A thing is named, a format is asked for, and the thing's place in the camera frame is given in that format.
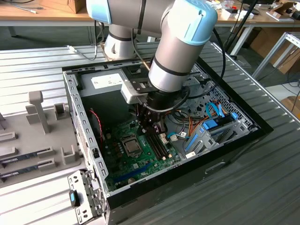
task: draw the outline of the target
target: table leg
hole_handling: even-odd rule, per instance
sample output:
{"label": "table leg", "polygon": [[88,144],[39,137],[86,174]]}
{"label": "table leg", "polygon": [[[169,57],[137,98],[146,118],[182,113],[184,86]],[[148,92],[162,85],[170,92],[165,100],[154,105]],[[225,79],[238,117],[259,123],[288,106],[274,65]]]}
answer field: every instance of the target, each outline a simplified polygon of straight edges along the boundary
{"label": "table leg", "polygon": [[15,29],[14,29],[14,27],[8,27],[8,29],[9,29],[9,33],[10,33],[10,36],[11,37],[16,37],[17,36],[17,34],[15,33]]}
{"label": "table leg", "polygon": [[259,64],[259,66],[257,67],[257,69],[254,71],[254,73],[252,74],[253,78],[256,78],[261,72],[262,70],[266,67],[267,63],[270,61],[270,59],[273,57],[273,55],[276,53],[276,51],[282,46],[282,44],[285,42],[285,37],[286,37],[287,33],[285,32],[281,38],[276,42],[276,44],[274,45],[274,47],[271,49],[271,51],[267,54],[266,58],[264,58],[264,60],[261,62],[261,64]]}
{"label": "table leg", "polygon": [[155,41],[155,37],[148,37],[147,42],[154,42]]}
{"label": "table leg", "polygon": [[253,26],[246,27],[245,30],[242,32],[238,42],[235,44],[235,47],[231,51],[230,55],[237,55],[240,48],[245,43],[246,39],[248,38],[249,34],[251,33]]}
{"label": "table leg", "polygon": [[277,68],[278,65],[280,65],[284,59],[286,59],[287,55],[290,53],[290,51],[294,46],[295,45],[293,43],[290,43],[290,45],[286,48],[286,50],[282,53],[282,55],[278,58],[278,60],[273,64],[274,68]]}

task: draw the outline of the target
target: robotic arm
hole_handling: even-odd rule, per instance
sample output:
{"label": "robotic arm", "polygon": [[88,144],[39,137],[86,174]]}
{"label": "robotic arm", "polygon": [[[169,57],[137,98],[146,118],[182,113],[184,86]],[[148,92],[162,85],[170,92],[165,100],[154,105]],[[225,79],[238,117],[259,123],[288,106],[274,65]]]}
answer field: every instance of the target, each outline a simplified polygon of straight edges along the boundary
{"label": "robotic arm", "polygon": [[161,34],[146,84],[156,91],[133,93],[129,82],[122,94],[129,104],[142,103],[136,113],[144,133],[164,132],[160,113],[178,97],[211,36],[216,11],[201,0],[87,0],[87,9],[91,18],[110,24],[105,53],[114,60],[134,58],[133,29],[153,37]]}

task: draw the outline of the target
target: motherboard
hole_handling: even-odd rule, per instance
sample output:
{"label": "motherboard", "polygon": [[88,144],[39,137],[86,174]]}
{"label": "motherboard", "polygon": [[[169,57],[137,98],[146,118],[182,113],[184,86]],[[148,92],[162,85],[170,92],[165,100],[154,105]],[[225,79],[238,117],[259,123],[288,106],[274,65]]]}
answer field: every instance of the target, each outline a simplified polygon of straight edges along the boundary
{"label": "motherboard", "polygon": [[104,159],[110,191],[134,183],[181,161],[175,148],[160,135],[138,135],[136,120],[105,131]]}

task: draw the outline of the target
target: cpu socket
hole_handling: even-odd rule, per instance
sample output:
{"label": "cpu socket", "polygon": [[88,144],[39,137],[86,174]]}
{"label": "cpu socket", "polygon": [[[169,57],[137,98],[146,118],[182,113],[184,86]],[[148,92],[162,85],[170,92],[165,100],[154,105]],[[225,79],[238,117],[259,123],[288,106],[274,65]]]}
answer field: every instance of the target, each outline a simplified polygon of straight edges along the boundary
{"label": "cpu socket", "polygon": [[129,157],[138,158],[143,152],[136,135],[121,138],[125,151]]}

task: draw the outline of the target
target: green circuit board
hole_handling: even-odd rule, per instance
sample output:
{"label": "green circuit board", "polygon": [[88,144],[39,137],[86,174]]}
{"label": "green circuit board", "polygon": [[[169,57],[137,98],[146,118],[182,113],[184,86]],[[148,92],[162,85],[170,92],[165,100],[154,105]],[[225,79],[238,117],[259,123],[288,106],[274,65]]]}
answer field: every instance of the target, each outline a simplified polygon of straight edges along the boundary
{"label": "green circuit board", "polygon": [[[146,135],[138,136],[137,129],[136,121],[128,121],[111,127],[110,138],[107,138],[106,134],[104,160],[109,173],[106,178],[109,191],[114,191],[180,161],[177,151],[171,144],[163,145],[168,156],[164,160],[157,159]],[[121,141],[130,135],[136,135],[135,137],[142,149],[139,157],[128,156]]]}

